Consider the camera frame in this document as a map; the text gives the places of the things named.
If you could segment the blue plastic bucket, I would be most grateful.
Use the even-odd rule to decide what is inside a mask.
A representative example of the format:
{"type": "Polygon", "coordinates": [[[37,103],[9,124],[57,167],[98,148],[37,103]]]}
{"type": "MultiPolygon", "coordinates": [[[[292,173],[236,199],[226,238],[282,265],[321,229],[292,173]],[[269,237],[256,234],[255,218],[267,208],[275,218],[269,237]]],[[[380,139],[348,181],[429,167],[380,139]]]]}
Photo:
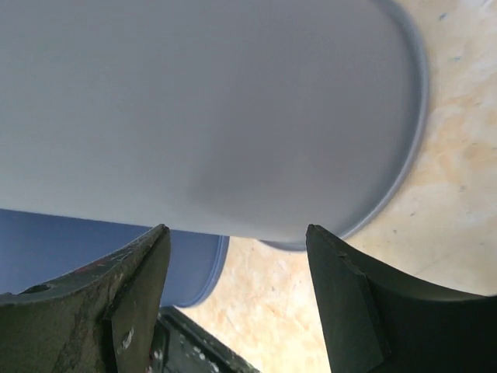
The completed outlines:
{"type": "MultiPolygon", "coordinates": [[[[1,212],[1,291],[13,294],[115,252],[148,231],[137,225],[1,212]]],[[[172,230],[163,306],[188,308],[214,290],[229,238],[172,230]]]]}

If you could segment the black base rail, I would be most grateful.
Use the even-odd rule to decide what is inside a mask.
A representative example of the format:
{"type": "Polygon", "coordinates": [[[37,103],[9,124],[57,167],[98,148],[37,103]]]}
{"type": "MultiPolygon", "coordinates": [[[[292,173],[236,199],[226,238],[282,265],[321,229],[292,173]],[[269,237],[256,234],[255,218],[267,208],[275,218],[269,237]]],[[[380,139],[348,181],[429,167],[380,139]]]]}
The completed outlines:
{"type": "Polygon", "coordinates": [[[178,309],[162,307],[146,371],[255,373],[258,370],[178,309]]]}

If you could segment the light grey smooth bucket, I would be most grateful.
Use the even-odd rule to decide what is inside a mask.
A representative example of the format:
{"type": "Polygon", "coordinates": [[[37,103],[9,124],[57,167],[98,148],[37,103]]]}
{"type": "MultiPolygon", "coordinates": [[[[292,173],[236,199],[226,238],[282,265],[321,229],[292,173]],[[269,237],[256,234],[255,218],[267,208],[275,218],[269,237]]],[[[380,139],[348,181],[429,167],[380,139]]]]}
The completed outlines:
{"type": "Polygon", "coordinates": [[[405,181],[429,106],[396,1],[3,1],[1,206],[299,249],[405,181]]]}

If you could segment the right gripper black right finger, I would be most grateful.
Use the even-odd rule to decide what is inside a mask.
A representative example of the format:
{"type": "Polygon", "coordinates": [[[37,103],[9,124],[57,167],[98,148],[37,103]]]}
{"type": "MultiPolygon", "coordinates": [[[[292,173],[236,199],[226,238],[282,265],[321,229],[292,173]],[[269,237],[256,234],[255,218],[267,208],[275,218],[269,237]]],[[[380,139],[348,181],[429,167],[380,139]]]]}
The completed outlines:
{"type": "Polygon", "coordinates": [[[334,372],[494,372],[496,299],[446,288],[318,225],[306,247],[334,372]]]}

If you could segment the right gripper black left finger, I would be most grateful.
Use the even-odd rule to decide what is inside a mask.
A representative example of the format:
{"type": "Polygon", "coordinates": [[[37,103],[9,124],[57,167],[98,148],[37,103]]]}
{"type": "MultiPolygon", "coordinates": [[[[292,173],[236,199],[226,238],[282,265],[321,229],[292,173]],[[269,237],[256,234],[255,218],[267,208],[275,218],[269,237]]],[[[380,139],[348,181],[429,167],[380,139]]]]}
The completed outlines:
{"type": "Polygon", "coordinates": [[[145,372],[171,252],[164,225],[1,296],[3,372],[145,372]]]}

